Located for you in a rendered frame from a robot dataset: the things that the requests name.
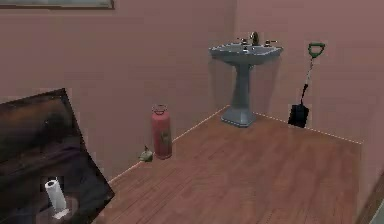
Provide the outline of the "metal sink faucet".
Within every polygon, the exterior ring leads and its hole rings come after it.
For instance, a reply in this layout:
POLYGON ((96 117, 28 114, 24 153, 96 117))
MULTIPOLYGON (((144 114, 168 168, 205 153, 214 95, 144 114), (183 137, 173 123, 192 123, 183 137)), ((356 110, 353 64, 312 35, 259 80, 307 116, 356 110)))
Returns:
POLYGON ((239 38, 239 41, 242 45, 264 47, 271 47, 272 43, 277 43, 277 40, 266 40, 264 43, 261 43, 259 34, 257 32, 251 32, 248 38, 239 38))

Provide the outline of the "small green spray bottle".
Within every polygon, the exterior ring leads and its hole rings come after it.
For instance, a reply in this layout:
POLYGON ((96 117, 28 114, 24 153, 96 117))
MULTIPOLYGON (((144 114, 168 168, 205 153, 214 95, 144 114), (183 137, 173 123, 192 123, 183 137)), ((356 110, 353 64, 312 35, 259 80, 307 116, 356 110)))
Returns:
POLYGON ((145 146, 144 151, 139 156, 139 160, 143 162, 151 162, 153 160, 153 152, 145 146))

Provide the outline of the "grey pedestal sink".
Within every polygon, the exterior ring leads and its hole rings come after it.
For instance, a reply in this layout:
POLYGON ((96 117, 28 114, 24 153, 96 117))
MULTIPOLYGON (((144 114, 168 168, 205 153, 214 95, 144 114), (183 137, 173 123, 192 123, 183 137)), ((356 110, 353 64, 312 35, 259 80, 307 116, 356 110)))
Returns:
POLYGON ((279 58, 283 47, 229 43, 211 47, 209 53, 213 59, 231 65, 236 69, 236 82, 231 104, 221 116, 221 120, 230 125, 247 128, 256 119, 250 110, 250 72, 254 66, 279 58))

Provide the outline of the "dark brown cabinet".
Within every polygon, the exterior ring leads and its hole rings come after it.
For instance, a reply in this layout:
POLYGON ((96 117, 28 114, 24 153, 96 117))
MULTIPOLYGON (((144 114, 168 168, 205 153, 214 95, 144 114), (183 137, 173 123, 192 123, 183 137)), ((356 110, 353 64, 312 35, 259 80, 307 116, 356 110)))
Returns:
POLYGON ((0 103, 0 224, 92 224, 114 196, 64 88, 0 103), (69 209, 59 220, 44 187, 55 179, 69 209))

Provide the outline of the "white toilet paper roll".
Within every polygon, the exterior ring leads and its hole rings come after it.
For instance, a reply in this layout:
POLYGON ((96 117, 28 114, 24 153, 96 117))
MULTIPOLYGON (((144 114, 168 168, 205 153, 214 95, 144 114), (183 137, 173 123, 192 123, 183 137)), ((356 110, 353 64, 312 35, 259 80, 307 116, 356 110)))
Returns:
POLYGON ((53 217, 57 220, 62 219, 69 213, 69 209, 59 181, 57 179, 49 180, 44 187, 54 209, 53 217))

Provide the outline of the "red cylinder bin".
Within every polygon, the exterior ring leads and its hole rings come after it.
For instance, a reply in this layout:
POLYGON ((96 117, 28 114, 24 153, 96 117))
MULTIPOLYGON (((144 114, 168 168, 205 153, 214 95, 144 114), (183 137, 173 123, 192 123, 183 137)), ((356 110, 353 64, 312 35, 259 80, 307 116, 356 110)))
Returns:
POLYGON ((151 125, 154 151, 157 158, 164 160, 172 156, 170 113, 164 104, 152 107, 151 125))

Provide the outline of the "green handled black shovel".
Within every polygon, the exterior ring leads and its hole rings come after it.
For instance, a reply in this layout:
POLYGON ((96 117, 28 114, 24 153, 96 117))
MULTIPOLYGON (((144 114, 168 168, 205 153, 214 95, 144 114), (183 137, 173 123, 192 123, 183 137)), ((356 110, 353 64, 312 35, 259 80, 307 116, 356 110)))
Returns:
POLYGON ((310 109, 304 105, 304 96, 309 87, 311 71, 314 66, 314 60, 319 57, 325 50, 326 44, 322 42, 310 42, 308 44, 308 54, 311 57, 309 69, 306 73, 306 79, 302 88, 300 103, 291 106, 288 124, 300 128, 305 128, 310 109))

